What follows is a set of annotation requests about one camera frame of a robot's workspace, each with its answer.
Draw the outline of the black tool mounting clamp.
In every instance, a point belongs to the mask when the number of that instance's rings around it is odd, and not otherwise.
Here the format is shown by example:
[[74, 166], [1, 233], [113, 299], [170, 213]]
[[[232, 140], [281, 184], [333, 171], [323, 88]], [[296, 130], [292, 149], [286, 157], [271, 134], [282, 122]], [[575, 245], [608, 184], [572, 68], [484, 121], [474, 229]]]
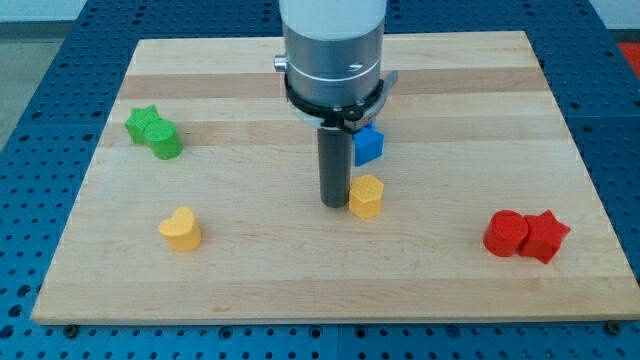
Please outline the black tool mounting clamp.
[[304, 100], [289, 84], [287, 76], [284, 76], [284, 85], [289, 108], [300, 120], [318, 129], [342, 130], [349, 134], [355, 134], [366, 127], [382, 111], [398, 77], [398, 71], [391, 71], [386, 78], [378, 81], [374, 91], [364, 100], [359, 100], [351, 105], [332, 107]]

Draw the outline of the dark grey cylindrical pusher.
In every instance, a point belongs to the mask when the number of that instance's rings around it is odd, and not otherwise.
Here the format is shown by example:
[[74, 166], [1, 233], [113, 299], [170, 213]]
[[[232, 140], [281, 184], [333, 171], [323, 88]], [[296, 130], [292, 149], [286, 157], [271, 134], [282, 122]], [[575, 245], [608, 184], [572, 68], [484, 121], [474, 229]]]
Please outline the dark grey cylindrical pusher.
[[317, 142], [321, 201], [341, 208], [349, 197], [352, 136], [342, 130], [319, 129]]

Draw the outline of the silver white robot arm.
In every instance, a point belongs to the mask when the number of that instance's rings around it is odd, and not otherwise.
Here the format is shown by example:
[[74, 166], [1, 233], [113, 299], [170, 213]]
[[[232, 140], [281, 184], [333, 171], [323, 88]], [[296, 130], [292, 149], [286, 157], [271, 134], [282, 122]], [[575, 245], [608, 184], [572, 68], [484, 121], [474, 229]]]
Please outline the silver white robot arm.
[[316, 129], [321, 202], [349, 199], [352, 136], [383, 109], [398, 73], [381, 76], [385, 0], [280, 0], [284, 74], [292, 113]]

